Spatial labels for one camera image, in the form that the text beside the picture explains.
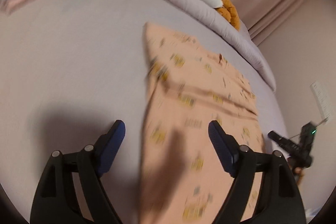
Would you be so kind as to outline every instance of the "bed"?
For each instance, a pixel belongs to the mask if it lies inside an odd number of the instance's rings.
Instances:
[[[126,137],[102,184],[123,223],[137,222],[148,21],[192,34],[206,49],[223,54],[249,79],[265,138],[270,130],[288,136],[274,92],[257,70],[171,3],[35,0],[0,15],[0,182],[26,220],[50,153],[78,151],[121,119]],[[243,24],[240,32],[250,40]],[[268,151],[273,145],[266,139]]]

